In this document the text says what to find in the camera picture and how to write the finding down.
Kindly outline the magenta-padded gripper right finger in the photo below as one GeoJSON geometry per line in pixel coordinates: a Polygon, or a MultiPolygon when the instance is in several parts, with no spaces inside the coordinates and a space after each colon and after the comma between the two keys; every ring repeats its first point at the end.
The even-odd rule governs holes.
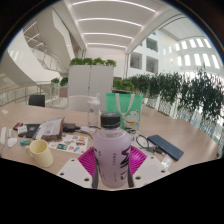
{"type": "Polygon", "coordinates": [[[169,174],[169,171],[153,155],[131,147],[128,170],[128,186],[140,188],[169,174]]]}

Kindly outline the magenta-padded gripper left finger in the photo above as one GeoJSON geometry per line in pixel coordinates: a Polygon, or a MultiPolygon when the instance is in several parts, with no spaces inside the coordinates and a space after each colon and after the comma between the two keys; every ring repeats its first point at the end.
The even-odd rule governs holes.
{"type": "Polygon", "coordinates": [[[98,187],[98,170],[94,156],[94,148],[88,149],[79,158],[71,158],[57,175],[84,188],[98,187]]]}

